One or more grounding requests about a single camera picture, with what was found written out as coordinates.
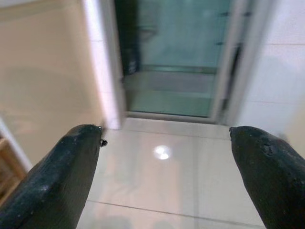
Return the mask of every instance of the doorway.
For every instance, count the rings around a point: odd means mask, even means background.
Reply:
[[[131,116],[215,122],[246,0],[115,0]]]

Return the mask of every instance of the glass door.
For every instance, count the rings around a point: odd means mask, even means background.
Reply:
[[[221,84],[228,63],[223,62],[233,56],[232,30],[238,27],[241,4],[116,0],[115,6],[128,111],[213,121],[225,90]]]

